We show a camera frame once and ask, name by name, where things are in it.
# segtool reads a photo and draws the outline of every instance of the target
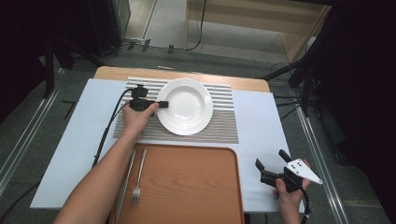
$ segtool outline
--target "striped placemat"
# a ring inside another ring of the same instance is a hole
[[[148,89],[148,100],[156,100],[159,92],[170,80],[158,78],[128,77],[126,89],[135,88],[137,84]],[[209,124],[199,133],[193,135],[177,135],[163,127],[157,116],[150,117],[148,126],[142,134],[143,140],[205,142],[238,144],[235,113],[233,108],[233,94],[231,87],[224,84],[202,83],[209,91],[213,101],[213,115]],[[130,95],[122,98],[122,104],[132,100]],[[113,137],[118,138],[123,130],[122,111],[120,112]]]

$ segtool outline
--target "hand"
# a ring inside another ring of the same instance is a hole
[[[158,107],[158,103],[154,103],[146,110],[139,112],[126,105],[122,109],[124,124],[124,130],[122,134],[128,135],[129,137],[136,137],[136,140],[139,139],[140,134],[148,124],[150,115],[157,111]]]
[[[310,183],[309,179],[303,180],[303,189],[307,189]],[[279,194],[279,214],[282,217],[283,223],[300,223],[299,206],[304,195],[300,190],[288,193],[286,191],[286,184],[282,179],[276,180],[276,189],[274,194]]]

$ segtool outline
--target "wooden tray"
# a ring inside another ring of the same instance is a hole
[[[231,149],[136,147],[118,223],[244,223],[237,160]],[[131,203],[143,148],[148,151],[141,195],[138,203]]]

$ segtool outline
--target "fork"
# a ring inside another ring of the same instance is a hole
[[[139,176],[137,177],[136,188],[134,188],[134,191],[132,191],[132,199],[131,199],[132,203],[137,203],[140,198],[140,188],[139,188],[140,176],[142,175],[143,164],[145,163],[146,153],[147,153],[147,149],[144,148],[142,152],[142,158],[140,160]]]

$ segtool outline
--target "white plate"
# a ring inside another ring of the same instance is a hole
[[[158,109],[161,124],[178,135],[203,130],[212,119],[213,102],[205,86],[191,78],[170,81],[160,91],[157,101],[168,101],[169,107]]]

